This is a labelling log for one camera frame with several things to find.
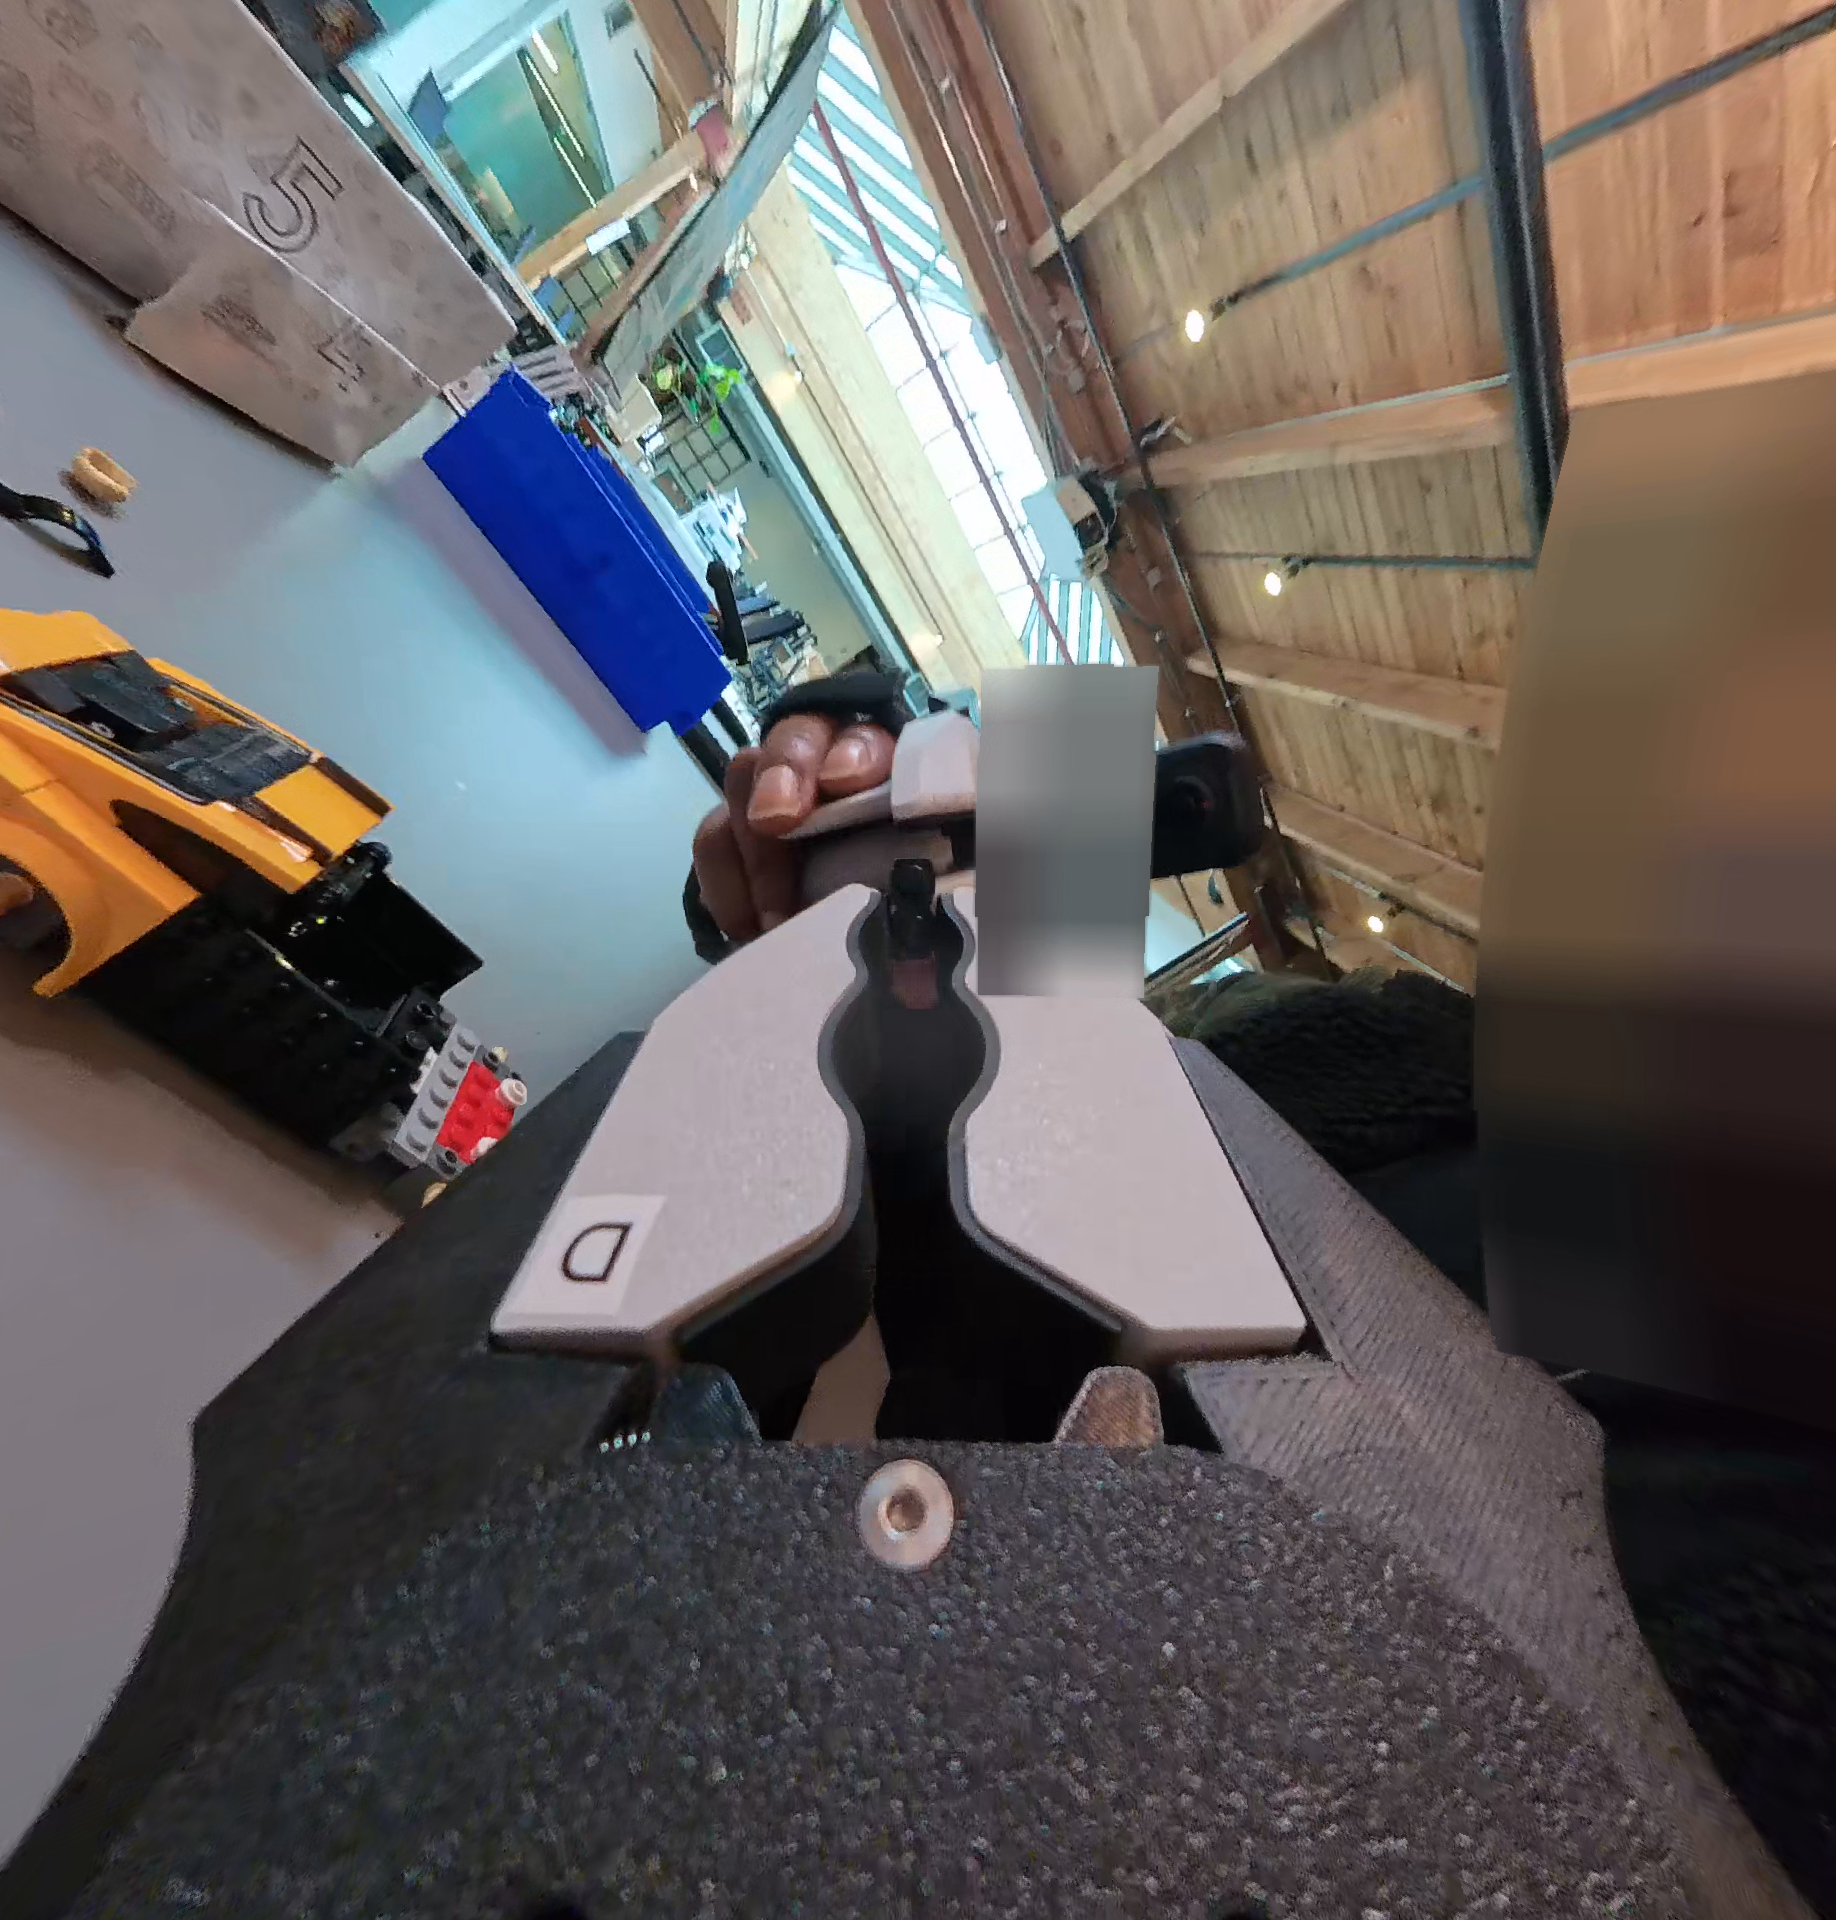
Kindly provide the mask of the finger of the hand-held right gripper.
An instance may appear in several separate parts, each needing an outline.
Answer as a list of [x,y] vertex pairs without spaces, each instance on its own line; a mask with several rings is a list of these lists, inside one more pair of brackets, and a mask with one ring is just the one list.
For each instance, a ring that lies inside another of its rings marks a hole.
[[955,875],[955,837],[948,825],[861,825],[797,837],[797,905],[848,882],[883,892],[901,861],[927,861],[948,881]]
[[979,726],[964,710],[928,710],[901,726],[888,758],[888,819],[940,825],[974,813]]

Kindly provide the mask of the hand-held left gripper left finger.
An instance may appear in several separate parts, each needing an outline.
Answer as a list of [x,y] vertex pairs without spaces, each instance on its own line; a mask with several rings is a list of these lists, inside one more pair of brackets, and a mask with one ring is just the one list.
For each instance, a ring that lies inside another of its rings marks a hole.
[[652,1021],[489,1314],[499,1349],[671,1358],[845,1238],[861,1122],[830,1082],[830,1027],[861,996],[874,905],[845,882]]

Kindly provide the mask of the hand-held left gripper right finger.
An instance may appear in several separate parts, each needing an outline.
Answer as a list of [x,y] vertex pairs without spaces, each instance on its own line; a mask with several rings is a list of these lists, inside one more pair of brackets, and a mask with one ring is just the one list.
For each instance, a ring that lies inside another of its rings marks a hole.
[[961,1229],[1095,1319],[1124,1364],[1289,1355],[1312,1319],[1138,996],[987,996],[974,887],[948,882],[979,1078],[951,1117]]

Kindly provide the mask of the yellow black lego car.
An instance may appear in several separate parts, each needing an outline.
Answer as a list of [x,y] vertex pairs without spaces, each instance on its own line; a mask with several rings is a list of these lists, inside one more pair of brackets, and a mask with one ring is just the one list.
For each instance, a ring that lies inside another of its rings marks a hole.
[[0,942],[293,1143],[456,1182],[526,1082],[443,996],[479,957],[388,804],[88,613],[0,613]]

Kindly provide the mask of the black lego arch piece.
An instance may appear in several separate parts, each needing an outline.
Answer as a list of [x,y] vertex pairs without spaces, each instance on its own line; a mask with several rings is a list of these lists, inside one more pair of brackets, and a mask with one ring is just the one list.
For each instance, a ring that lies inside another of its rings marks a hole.
[[103,581],[114,576],[97,527],[63,499],[27,496],[0,478],[0,521],[33,532],[42,539],[63,539],[59,548],[68,548]]

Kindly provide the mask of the blue storage bin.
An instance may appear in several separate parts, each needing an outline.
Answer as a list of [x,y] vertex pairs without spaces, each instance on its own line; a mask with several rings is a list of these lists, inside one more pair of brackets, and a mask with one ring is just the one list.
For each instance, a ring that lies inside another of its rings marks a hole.
[[508,369],[425,465],[635,730],[691,730],[726,687],[706,585],[630,478]]

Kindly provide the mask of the green potted plant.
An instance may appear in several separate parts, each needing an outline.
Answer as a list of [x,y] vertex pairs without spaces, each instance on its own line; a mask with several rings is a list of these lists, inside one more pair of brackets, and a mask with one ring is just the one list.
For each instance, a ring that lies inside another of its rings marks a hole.
[[680,340],[668,340],[648,362],[648,393],[659,397],[662,420],[689,420],[698,431],[716,431],[723,397],[741,386],[741,369],[726,369],[706,354],[680,350]]

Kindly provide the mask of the grey tilted sign board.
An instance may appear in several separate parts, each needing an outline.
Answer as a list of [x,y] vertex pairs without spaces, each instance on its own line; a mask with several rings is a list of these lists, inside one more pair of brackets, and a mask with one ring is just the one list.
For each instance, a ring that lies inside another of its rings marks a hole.
[[662,340],[706,298],[706,282],[726,264],[737,231],[747,225],[816,110],[816,79],[826,71],[830,35],[835,5],[805,5],[777,79],[768,83],[747,138],[733,132],[723,171],[714,158],[705,160],[705,197],[605,294],[588,340],[576,343],[576,360],[603,393],[617,397],[630,381],[642,381]]

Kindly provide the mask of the light stand pole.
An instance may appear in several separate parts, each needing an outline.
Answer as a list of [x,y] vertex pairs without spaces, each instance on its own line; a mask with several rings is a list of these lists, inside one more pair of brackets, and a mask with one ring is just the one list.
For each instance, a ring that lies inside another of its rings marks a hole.
[[1546,150],[1536,124],[1534,35],[1520,0],[1460,0],[1477,183],[1499,279],[1499,320],[1520,465],[1526,545],[1536,548],[1566,455],[1566,372],[1546,231]]

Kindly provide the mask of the small white paper bag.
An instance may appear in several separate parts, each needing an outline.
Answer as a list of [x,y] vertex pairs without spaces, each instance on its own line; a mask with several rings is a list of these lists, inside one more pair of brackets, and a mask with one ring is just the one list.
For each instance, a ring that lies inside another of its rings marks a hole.
[[436,386],[296,265],[215,231],[124,343],[321,465],[361,465]]

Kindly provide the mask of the large white paper bag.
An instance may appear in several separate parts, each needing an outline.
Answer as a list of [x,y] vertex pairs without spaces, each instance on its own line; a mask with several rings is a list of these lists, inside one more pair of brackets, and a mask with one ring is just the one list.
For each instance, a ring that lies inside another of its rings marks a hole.
[[432,386],[515,332],[443,225],[231,0],[0,0],[0,205],[139,301],[211,236],[243,236]]

